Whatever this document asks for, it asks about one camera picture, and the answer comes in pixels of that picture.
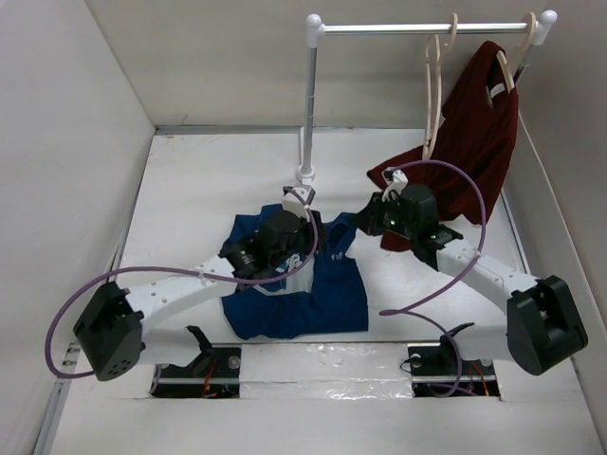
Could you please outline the blue printed t-shirt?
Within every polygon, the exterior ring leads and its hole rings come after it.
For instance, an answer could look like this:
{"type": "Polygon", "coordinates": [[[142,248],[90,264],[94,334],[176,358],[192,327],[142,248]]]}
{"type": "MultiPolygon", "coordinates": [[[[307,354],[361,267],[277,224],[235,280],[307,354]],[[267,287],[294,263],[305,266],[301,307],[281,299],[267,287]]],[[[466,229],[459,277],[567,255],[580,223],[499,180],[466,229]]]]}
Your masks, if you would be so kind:
{"type": "Polygon", "coordinates": [[[347,251],[356,239],[354,215],[342,212],[319,227],[320,248],[307,262],[312,233],[303,250],[294,252],[263,279],[275,278],[301,266],[278,282],[245,287],[222,299],[233,332],[242,339],[364,332],[369,326],[368,303],[356,261],[347,251]]]}

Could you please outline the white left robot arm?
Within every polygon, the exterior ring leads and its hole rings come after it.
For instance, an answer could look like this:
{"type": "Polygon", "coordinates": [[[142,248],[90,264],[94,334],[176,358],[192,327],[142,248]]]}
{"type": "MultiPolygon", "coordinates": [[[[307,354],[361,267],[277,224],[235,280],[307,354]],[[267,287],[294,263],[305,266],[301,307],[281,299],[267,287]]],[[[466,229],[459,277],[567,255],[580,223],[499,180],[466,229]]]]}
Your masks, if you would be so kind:
{"type": "Polygon", "coordinates": [[[138,363],[173,363],[194,376],[211,366],[197,327],[162,332],[160,324],[207,300],[243,287],[280,282],[277,268],[295,253],[313,258],[321,244],[320,214],[279,208],[250,235],[192,269],[166,268],[168,278],[131,288],[100,280],[73,327],[92,374],[114,380],[138,363]]]}

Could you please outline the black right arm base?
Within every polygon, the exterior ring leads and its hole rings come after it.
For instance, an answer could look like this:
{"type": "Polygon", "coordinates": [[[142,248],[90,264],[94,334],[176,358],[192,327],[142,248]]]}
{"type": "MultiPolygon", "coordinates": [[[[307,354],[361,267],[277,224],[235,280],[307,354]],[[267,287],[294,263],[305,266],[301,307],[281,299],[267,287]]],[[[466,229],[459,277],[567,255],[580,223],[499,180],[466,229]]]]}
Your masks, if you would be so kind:
{"type": "Polygon", "coordinates": [[[451,397],[501,396],[491,360],[463,360],[461,374],[457,375],[454,348],[445,336],[435,342],[410,343],[399,368],[410,376],[414,398],[442,397],[456,379],[459,383],[451,397]]]}

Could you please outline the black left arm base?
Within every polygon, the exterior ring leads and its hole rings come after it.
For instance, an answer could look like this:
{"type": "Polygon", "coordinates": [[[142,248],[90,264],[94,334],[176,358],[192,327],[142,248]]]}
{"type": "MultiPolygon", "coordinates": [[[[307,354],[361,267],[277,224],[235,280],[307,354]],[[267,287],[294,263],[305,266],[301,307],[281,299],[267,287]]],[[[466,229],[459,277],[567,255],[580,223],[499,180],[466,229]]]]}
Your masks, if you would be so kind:
{"type": "Polygon", "coordinates": [[[198,355],[186,366],[156,365],[150,387],[154,398],[236,399],[240,396],[242,346],[212,345],[204,332],[189,325],[198,355]]]}

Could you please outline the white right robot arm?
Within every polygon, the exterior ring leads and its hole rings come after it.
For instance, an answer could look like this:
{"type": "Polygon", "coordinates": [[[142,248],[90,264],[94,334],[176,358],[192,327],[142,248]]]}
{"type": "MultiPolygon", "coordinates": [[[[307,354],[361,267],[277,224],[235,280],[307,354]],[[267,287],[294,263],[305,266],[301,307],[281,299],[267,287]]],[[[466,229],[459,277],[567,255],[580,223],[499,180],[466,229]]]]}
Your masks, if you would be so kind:
{"type": "Polygon", "coordinates": [[[567,283],[518,272],[482,254],[462,234],[439,221],[429,188],[375,192],[354,217],[369,236],[392,233],[435,271],[454,277],[493,303],[505,316],[499,325],[466,322],[441,337],[438,361],[459,373],[472,360],[505,360],[541,375],[588,345],[588,336],[567,283]]]}

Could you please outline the dark red t-shirt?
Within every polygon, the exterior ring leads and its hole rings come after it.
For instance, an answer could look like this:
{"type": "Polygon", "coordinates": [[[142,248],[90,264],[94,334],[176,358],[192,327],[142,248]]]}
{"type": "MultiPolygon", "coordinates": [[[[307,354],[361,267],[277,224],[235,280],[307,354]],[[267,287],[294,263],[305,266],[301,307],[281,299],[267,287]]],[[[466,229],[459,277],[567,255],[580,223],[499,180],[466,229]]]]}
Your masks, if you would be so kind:
{"type": "MultiPolygon", "coordinates": [[[[443,122],[432,152],[433,159],[471,177],[483,195],[487,216],[500,196],[517,139],[518,91],[504,89],[489,97],[505,81],[497,60],[502,51],[486,41],[470,58],[443,103],[443,122]]],[[[458,173],[437,165],[417,165],[404,173],[412,184],[431,189],[442,222],[464,216],[474,225],[481,223],[476,193],[458,173]]]]}

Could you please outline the wooden hanger with shirt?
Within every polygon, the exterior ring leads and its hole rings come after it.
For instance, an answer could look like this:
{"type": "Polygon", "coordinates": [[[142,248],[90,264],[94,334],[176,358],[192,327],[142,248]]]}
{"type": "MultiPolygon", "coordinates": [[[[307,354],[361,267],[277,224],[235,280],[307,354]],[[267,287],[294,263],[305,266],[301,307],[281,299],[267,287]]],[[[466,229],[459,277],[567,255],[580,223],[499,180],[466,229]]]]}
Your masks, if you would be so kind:
{"type": "Polygon", "coordinates": [[[534,12],[527,13],[523,18],[523,22],[526,24],[524,40],[514,47],[513,53],[511,54],[512,62],[508,60],[508,57],[503,50],[498,50],[495,54],[495,59],[504,79],[503,86],[507,93],[510,93],[515,88],[515,81],[511,74],[511,70],[514,68],[517,59],[522,58],[531,46],[538,26],[538,21],[534,12]]]}

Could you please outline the white clothes rack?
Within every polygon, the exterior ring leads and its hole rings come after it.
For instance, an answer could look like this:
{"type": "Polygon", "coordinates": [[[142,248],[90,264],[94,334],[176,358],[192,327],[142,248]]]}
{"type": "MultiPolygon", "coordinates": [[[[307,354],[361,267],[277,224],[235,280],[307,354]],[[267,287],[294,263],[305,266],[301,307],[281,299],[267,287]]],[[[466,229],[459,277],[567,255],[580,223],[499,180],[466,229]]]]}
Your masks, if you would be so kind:
{"type": "MultiPolygon", "coordinates": [[[[511,70],[516,83],[530,66],[533,56],[545,42],[551,28],[558,21],[558,14],[548,9],[537,15],[538,26],[531,46],[522,58],[518,58],[511,70]]],[[[442,43],[450,38],[451,20],[439,24],[397,24],[397,25],[327,25],[318,14],[306,18],[307,77],[305,93],[305,122],[300,133],[301,162],[296,172],[297,180],[311,185],[316,172],[312,165],[312,139],[314,129],[315,91],[317,76],[318,47],[324,36],[383,36],[383,35],[427,35],[438,34],[442,43]]],[[[523,19],[515,23],[461,23],[459,21],[456,38],[473,34],[522,34],[526,24],[523,19]]]]}

